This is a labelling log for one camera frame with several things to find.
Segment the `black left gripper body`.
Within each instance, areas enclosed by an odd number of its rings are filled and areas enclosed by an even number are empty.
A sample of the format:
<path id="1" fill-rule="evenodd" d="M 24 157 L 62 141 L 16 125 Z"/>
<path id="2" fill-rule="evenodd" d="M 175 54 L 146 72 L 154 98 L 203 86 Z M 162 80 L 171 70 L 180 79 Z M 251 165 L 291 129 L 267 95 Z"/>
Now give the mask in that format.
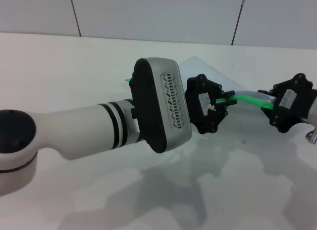
<path id="1" fill-rule="evenodd" d="M 215 121 L 212 117 L 215 110 L 212 110 L 206 76 L 196 76 L 187 80 L 185 98 L 190 121 L 198 132 L 215 133 Z"/>

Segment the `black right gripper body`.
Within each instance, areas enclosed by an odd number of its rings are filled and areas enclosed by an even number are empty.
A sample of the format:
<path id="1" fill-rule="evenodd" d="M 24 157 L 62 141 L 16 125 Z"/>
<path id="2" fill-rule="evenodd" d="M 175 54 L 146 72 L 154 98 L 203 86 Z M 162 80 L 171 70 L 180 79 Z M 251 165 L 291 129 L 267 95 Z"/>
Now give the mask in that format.
<path id="1" fill-rule="evenodd" d="M 276 98 L 273 107 L 273 118 L 279 122 L 292 118 L 309 123 L 308 113 L 314 95 L 310 89 L 285 89 Z"/>

